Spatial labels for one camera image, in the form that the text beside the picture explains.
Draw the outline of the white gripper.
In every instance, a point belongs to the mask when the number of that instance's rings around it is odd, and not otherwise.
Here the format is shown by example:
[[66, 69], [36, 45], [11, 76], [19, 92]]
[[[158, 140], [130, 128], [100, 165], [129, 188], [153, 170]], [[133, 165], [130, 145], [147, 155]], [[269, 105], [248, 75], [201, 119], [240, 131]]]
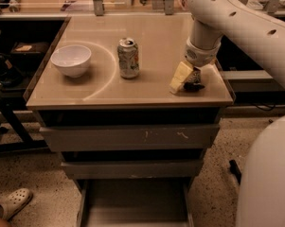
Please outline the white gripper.
[[188, 38], [185, 47], [185, 58], [181, 61], [169, 84], [169, 91], [177, 94], [184, 87], [187, 79], [192, 75], [193, 66], [202, 67], [211, 63], [221, 47], [221, 38], [192, 39]]

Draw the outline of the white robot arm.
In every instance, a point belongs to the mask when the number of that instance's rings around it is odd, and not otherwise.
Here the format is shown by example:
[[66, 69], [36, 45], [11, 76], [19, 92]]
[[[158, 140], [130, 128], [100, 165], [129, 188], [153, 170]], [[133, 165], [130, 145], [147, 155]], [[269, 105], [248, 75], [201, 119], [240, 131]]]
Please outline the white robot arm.
[[[194, 24], [186, 62], [171, 81], [177, 93], [193, 67], [216, 57], [226, 36], [285, 89], [285, 22], [240, 0], [187, 0]], [[236, 227], [285, 227], [285, 116], [255, 140], [241, 175]]]

